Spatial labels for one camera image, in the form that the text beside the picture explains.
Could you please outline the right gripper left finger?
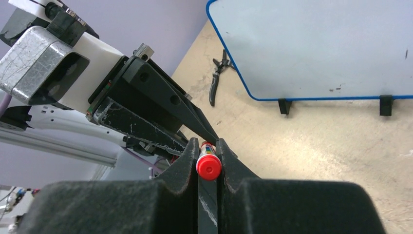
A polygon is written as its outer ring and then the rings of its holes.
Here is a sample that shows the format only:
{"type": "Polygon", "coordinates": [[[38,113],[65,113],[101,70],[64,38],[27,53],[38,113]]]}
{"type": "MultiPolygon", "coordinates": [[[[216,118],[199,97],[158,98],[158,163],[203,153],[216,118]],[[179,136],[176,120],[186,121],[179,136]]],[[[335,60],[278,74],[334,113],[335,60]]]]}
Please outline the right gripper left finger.
{"type": "Polygon", "coordinates": [[[20,234],[195,234],[196,138],[152,180],[63,181],[41,189],[20,234]]]}

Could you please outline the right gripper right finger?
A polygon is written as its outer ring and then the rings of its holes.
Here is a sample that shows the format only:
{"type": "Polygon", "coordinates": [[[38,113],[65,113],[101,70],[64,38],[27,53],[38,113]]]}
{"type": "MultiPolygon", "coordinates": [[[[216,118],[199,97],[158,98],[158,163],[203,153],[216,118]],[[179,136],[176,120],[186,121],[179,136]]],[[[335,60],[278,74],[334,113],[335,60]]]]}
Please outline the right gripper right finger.
{"type": "Polygon", "coordinates": [[[383,234],[368,193],[342,181],[263,179],[216,143],[221,234],[383,234]]]}

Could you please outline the red capped whiteboard marker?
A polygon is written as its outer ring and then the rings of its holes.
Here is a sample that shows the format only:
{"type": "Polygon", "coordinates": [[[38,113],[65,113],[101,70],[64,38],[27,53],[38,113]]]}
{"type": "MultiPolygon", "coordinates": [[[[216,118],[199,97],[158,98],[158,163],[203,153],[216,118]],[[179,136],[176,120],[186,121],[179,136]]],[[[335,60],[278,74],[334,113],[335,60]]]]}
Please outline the red capped whiteboard marker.
{"type": "Polygon", "coordinates": [[[216,155],[213,145],[204,141],[200,147],[200,154],[196,162],[196,171],[200,178],[213,181],[222,171],[222,163],[216,155]]]}

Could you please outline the blue framed whiteboard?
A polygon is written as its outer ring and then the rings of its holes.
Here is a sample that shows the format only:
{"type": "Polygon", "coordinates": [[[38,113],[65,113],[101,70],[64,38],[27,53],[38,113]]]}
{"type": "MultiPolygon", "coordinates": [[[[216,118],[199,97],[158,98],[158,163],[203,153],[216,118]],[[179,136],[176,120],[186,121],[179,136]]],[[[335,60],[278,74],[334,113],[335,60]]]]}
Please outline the blue framed whiteboard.
{"type": "Polygon", "coordinates": [[[210,0],[206,14],[248,95],[277,101],[413,97],[410,0],[210,0]]]}

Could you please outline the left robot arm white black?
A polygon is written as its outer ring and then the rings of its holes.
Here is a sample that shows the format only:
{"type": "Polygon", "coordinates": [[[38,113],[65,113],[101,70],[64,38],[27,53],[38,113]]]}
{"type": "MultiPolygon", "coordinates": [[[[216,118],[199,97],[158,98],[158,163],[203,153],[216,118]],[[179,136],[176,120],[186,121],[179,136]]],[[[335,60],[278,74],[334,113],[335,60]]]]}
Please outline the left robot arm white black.
{"type": "Polygon", "coordinates": [[[156,63],[142,44],[130,57],[96,40],[70,47],[61,41],[19,42],[0,62],[1,89],[24,104],[42,107],[27,127],[99,137],[145,156],[179,156],[186,126],[215,144],[203,112],[156,63]]]}

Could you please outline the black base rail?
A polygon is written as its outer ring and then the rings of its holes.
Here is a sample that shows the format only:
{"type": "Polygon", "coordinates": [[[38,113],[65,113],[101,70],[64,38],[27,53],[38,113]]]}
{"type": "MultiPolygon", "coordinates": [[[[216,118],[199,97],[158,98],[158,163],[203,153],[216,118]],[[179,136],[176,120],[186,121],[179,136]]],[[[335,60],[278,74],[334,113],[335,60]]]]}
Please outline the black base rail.
{"type": "Polygon", "coordinates": [[[198,178],[198,233],[218,233],[217,183],[198,178]]]}

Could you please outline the aluminium frame rail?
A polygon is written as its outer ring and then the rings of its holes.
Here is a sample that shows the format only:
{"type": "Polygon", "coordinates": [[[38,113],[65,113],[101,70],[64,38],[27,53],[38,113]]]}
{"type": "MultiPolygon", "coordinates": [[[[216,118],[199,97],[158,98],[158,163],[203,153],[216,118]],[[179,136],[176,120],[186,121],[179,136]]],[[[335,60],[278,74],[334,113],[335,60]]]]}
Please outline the aluminium frame rail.
{"type": "Polygon", "coordinates": [[[0,141],[3,143],[43,151],[46,153],[62,155],[108,167],[114,167],[117,161],[116,157],[107,156],[72,143],[66,143],[61,140],[52,139],[45,136],[37,136],[32,133],[16,132],[10,129],[0,129],[0,141]]]}

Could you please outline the black handled cutters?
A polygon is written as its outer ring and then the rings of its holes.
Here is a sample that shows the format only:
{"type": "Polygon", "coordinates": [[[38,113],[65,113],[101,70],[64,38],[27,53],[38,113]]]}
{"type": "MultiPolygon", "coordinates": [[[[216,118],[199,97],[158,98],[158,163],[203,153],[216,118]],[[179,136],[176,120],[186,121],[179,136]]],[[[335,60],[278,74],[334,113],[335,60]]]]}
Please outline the black handled cutters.
{"type": "Polygon", "coordinates": [[[215,64],[215,70],[212,73],[212,83],[211,83],[210,90],[209,90],[209,103],[212,107],[214,107],[220,74],[224,72],[227,68],[231,68],[232,70],[235,70],[235,67],[232,61],[228,58],[227,52],[225,49],[223,49],[223,55],[222,55],[221,61],[218,61],[217,59],[213,58],[212,62],[215,64]]]}

